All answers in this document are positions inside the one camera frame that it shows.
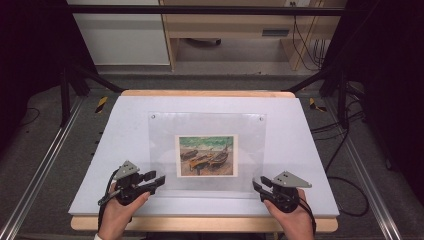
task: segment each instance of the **transparent acrylic sheet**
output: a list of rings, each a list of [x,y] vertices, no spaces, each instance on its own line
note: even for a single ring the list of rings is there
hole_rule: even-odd
[[[149,112],[148,117],[151,167],[166,175],[158,196],[257,198],[251,182],[262,174],[265,114]]]

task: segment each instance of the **hand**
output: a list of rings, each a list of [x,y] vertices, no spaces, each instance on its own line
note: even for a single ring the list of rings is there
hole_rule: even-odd
[[[298,192],[299,197],[306,201],[305,191],[298,189]],[[298,206],[291,213],[283,213],[268,200],[264,200],[264,204],[269,213],[280,223],[289,240],[314,239],[311,217],[303,208]]]
[[[127,206],[121,205],[116,198],[112,198],[106,205],[98,236],[103,240],[121,239],[132,215],[146,203],[149,196],[150,193],[145,192]]]

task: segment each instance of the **power outlet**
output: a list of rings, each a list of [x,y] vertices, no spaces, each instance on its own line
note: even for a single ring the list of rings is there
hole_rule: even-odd
[[[286,0],[284,7],[308,7],[311,0]]]

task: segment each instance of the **picture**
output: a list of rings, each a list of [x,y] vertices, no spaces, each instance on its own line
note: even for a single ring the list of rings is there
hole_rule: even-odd
[[[176,136],[178,177],[236,177],[237,136]]]

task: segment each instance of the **yellow and black tape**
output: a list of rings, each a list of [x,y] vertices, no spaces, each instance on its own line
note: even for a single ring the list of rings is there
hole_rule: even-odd
[[[105,104],[106,104],[106,100],[107,100],[107,97],[102,97],[102,98],[100,99],[99,104],[97,104],[97,108],[96,108],[95,113],[101,113],[101,112],[102,112],[103,107],[104,107],[104,106],[105,106]]]
[[[315,100],[313,98],[309,98],[309,108],[310,109],[316,109],[316,110],[321,111],[321,112],[327,112],[327,108],[326,107],[318,107],[315,104]]]

